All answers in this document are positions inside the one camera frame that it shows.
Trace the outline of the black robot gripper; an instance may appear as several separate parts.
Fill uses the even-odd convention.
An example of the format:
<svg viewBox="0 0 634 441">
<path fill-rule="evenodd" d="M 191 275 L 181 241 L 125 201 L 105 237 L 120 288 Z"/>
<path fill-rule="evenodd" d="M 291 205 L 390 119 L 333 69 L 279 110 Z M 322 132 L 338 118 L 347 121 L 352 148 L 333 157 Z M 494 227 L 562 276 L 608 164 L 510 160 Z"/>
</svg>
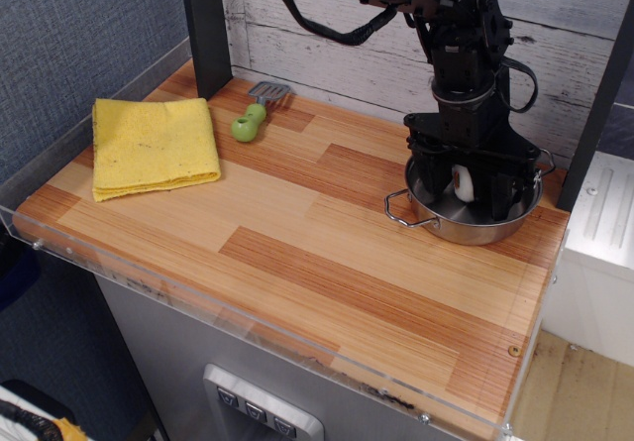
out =
<svg viewBox="0 0 634 441">
<path fill-rule="evenodd" d="M 512 112 L 534 104 L 532 94 L 522 107 L 511 105 L 512 66 L 436 66 L 431 80 L 436 113 L 411 113 L 408 148 L 425 190 L 437 197 L 453 182 L 453 165 L 466 166 L 474 185 L 490 182 L 491 214 L 505 220 L 511 207 L 535 177 L 541 151 L 509 123 Z"/>
</svg>

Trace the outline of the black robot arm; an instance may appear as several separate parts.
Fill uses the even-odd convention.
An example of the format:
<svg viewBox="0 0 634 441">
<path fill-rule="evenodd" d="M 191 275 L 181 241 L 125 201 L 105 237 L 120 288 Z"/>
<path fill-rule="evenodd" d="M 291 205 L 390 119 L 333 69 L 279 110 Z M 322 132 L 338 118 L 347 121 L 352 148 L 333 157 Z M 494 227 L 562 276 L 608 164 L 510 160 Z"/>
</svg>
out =
<svg viewBox="0 0 634 441">
<path fill-rule="evenodd" d="M 510 72 L 533 78 L 506 57 L 512 23 L 498 0 L 359 0 L 392 7 L 416 30 L 433 66 L 437 113 L 411 113 L 403 123 L 417 176 L 432 202 L 449 184 L 466 204 L 486 207 L 494 221 L 531 191 L 539 149 L 517 134 L 509 116 Z"/>
</svg>

